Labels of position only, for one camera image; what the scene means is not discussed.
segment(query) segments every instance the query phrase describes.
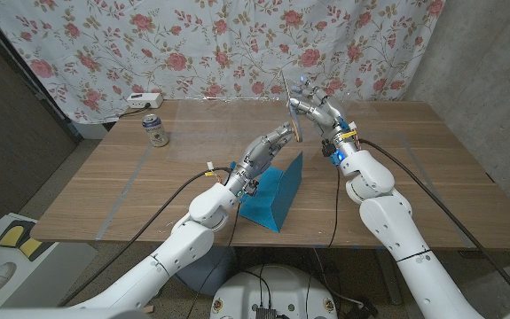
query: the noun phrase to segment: yellow object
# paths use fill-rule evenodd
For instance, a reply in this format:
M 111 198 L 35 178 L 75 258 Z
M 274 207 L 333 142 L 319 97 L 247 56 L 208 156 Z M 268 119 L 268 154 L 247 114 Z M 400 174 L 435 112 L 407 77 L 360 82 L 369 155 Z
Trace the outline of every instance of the yellow object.
M 29 238 L 24 244 L 20 246 L 20 250 L 26 255 L 26 257 L 30 258 L 32 253 L 35 252 L 42 245 L 42 242 L 39 242 L 33 238 Z
M 0 245 L 7 247 L 16 247 L 18 240 L 24 232 L 23 226 L 14 226 L 10 230 L 6 231 L 4 236 L 0 238 Z
M 348 138 L 350 136 L 354 136 L 355 134 L 357 134 L 356 131 L 350 131 L 349 133 L 343 133 L 340 135 L 341 138 Z

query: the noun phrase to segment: wooden table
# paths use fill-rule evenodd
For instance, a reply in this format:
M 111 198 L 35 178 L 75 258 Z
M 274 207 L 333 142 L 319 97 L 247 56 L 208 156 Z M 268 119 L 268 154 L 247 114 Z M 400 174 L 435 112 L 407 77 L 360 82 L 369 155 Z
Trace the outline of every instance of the wooden table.
M 436 191 L 453 213 L 490 249 L 510 249 L 510 200 L 485 174 L 426 103 L 361 102 L 345 105 L 361 138 L 399 158 Z M 43 241 L 125 242 L 207 161 L 228 166 L 248 143 L 288 121 L 284 102 L 165 101 L 157 113 L 168 132 L 165 147 L 149 147 L 142 116 L 121 119 L 82 165 L 32 230 Z M 321 155 L 311 124 L 301 118 L 304 142 L 290 142 L 273 161 L 284 169 L 300 151 L 302 183 L 280 233 L 239 217 L 233 245 L 321 246 L 333 234 L 336 170 Z M 470 246 L 443 211 L 399 167 L 375 150 L 372 155 L 394 174 L 396 187 L 412 204 L 413 218 L 432 248 Z M 193 198 L 216 182 L 201 177 L 190 184 L 140 237 L 162 242 Z M 360 220 L 358 206 L 345 194 L 342 178 L 339 223 L 333 246 L 377 247 L 380 242 Z M 112 217 L 106 224 L 106 218 Z M 235 213 L 216 233 L 227 245 Z

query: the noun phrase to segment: robotic hand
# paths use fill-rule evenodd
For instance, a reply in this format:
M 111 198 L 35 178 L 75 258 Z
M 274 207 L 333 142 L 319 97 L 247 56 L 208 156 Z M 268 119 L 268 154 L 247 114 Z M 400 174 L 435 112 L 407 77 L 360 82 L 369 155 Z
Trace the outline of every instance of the robotic hand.
M 482 318 L 419 233 L 411 205 L 395 189 L 393 175 L 369 151 L 360 150 L 357 126 L 345 122 L 339 102 L 303 77 L 302 85 L 292 91 L 310 103 L 290 98 L 288 107 L 314 122 L 324 156 L 349 178 L 345 188 L 360 205 L 361 220 L 392 254 L 423 315 L 427 319 Z
M 196 197 L 160 247 L 105 291 L 74 308 L 144 307 L 179 269 L 211 249 L 214 232 L 229 219 L 225 208 L 232 208 L 244 193 L 255 192 L 258 183 L 254 178 L 271 165 L 292 135 L 293 128 L 286 122 L 266 136 L 257 137 L 247 147 L 228 182 L 216 183 Z

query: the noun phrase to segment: gray wall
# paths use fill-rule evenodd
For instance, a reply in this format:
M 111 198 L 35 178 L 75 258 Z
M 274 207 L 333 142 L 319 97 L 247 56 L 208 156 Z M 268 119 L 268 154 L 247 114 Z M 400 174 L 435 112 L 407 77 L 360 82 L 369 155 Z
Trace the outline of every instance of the gray wall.
M 510 198 L 510 1 L 447 1 L 404 99 L 428 102 Z

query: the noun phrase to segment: table leg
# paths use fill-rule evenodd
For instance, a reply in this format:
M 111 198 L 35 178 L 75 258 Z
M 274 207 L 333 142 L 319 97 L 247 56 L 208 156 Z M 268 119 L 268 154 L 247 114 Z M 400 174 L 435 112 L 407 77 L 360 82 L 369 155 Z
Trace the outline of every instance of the table leg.
M 386 249 L 375 249 L 375 255 L 377 256 L 377 261 L 381 266 L 381 272 L 385 279 L 385 284 L 387 285 L 390 302 L 395 306 L 400 305 L 403 303 L 403 297 L 400 293 L 400 289 L 398 288 L 398 283 L 396 282 L 393 257 Z

